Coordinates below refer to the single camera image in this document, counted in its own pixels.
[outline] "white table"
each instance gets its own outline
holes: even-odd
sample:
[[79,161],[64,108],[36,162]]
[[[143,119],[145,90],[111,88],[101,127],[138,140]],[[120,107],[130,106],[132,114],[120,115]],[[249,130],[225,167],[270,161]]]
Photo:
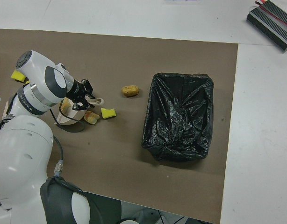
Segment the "white table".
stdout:
[[[287,11],[287,0],[273,1]],[[221,224],[287,223],[287,52],[253,0],[0,0],[0,28],[239,43]]]

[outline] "yellow sponge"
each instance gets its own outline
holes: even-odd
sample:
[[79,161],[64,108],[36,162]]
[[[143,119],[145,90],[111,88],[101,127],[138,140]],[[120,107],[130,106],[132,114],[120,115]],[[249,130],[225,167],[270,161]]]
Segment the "yellow sponge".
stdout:
[[22,73],[20,73],[17,70],[14,70],[14,72],[12,73],[11,78],[13,78],[14,80],[20,81],[20,82],[24,82],[26,76],[23,75]]
[[115,117],[116,113],[114,109],[105,109],[104,107],[101,108],[101,112],[102,112],[102,117],[104,119],[106,118],[110,118],[110,117]]

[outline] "black plastic bag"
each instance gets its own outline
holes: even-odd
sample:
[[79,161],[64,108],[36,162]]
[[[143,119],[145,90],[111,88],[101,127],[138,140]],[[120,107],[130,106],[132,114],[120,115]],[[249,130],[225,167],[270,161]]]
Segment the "black plastic bag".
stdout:
[[142,147],[158,161],[204,159],[212,130],[213,81],[208,75],[154,75]]

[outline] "cardboard sheet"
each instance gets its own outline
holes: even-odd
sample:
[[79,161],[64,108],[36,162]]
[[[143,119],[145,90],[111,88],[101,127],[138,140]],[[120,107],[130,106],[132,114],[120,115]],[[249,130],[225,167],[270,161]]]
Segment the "cardboard sheet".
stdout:
[[[104,107],[116,110],[117,117],[81,133],[57,128],[49,112],[41,116],[62,143],[67,181],[96,194],[219,223],[237,44],[0,29],[0,116],[21,86],[10,79],[16,61],[30,49],[61,62],[75,79],[88,79]],[[158,162],[141,148],[149,88],[158,72],[207,73],[214,81],[214,132],[206,159]],[[138,85],[139,95],[124,97],[126,85]],[[100,114],[100,108],[94,111]],[[55,145],[48,175],[58,158]]]

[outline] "red cable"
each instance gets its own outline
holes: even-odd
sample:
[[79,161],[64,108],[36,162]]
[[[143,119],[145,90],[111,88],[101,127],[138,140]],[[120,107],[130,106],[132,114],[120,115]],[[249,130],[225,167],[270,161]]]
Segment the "red cable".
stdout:
[[280,21],[281,23],[283,23],[283,24],[285,24],[285,25],[287,26],[287,23],[286,23],[286,22],[284,22],[283,20],[281,20],[279,17],[275,16],[273,13],[269,12],[267,9],[265,9],[265,8],[262,6],[262,4],[260,4],[260,3],[257,2],[257,1],[255,1],[255,3],[256,3],[257,5],[259,5],[259,7],[260,7],[261,9],[263,9],[265,12],[267,12],[268,14],[270,14],[271,16],[273,16],[275,19],[277,19],[278,21]]

